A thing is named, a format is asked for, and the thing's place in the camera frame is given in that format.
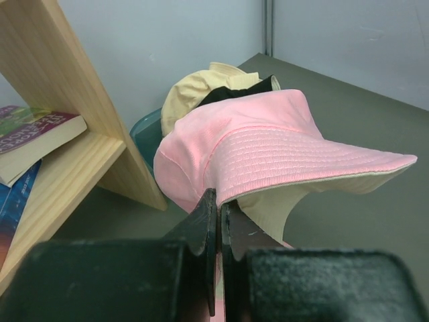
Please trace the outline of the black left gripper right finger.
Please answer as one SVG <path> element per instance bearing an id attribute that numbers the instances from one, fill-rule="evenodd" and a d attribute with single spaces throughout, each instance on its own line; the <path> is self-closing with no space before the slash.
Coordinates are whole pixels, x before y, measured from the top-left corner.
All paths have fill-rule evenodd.
<path id="1" fill-rule="evenodd" d="M 286 248 L 220 209 L 227 321 L 427 321 L 405 264 L 372 250 Z"/>

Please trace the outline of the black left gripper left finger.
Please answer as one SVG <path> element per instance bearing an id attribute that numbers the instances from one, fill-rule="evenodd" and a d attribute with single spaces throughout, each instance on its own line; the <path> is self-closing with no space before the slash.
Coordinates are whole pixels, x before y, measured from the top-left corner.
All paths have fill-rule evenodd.
<path id="1" fill-rule="evenodd" d="M 164 238 L 46 241 L 19 268 L 21 321 L 208 321 L 217 206 L 208 189 Z"/>

